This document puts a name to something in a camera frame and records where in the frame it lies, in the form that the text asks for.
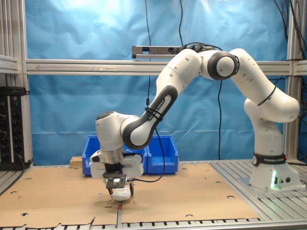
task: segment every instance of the green status light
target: green status light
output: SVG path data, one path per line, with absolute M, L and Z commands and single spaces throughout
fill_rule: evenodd
M 271 189 L 274 189 L 275 177 L 276 177 L 276 170 L 274 170 L 273 173 L 272 173 Z

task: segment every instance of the franka emika robot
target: franka emika robot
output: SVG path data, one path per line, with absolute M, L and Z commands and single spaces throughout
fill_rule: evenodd
M 143 174 L 141 156 L 125 154 L 123 144 L 133 150 L 145 148 L 163 116 L 193 79 L 222 81 L 231 77 L 247 99 L 244 109 L 255 133 L 255 151 L 250 185 L 266 191 L 302 188 L 298 172 L 283 154 L 283 136 L 276 122 L 294 121 L 300 112 L 298 101 L 272 84 L 256 61 L 243 49 L 199 53 L 183 49 L 162 70 L 156 80 L 157 92 L 141 117 L 109 111 L 96 120 L 101 149 L 91 158 L 91 173 L 102 179 L 109 193 L 130 185 Z

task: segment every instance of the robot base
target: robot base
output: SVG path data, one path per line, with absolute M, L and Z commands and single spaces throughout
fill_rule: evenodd
M 254 166 L 250 178 L 240 178 L 238 181 L 248 193 L 256 198 L 306 189 L 306 186 L 300 181 L 298 172 L 288 163 Z

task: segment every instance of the horizontal metal bar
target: horizontal metal bar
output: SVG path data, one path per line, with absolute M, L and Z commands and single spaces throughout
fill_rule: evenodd
M 135 58 L 159 58 L 159 59 L 172 59 L 175 54 L 136 54 Z
M 167 61 L 27 59 L 26 69 L 28 75 L 157 76 L 167 63 Z M 259 61 L 257 63 L 266 75 L 289 75 L 289 61 Z
M 19 74 L 17 62 L 16 58 L 0 55 L 0 73 Z
M 26 59 L 26 64 L 84 64 L 84 65 L 163 65 L 168 61 L 134 60 L 72 60 L 72 59 Z
M 294 63 L 294 75 L 307 75 L 307 60 L 297 61 L 297 63 Z
M 0 61 L 18 62 L 16 58 L 4 56 L 4 55 L 0 55 Z

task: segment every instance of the electrical panel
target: electrical panel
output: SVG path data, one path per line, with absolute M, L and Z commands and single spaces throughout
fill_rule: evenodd
M 0 87 L 0 171 L 22 170 L 31 164 L 24 160 L 22 95 L 16 88 Z

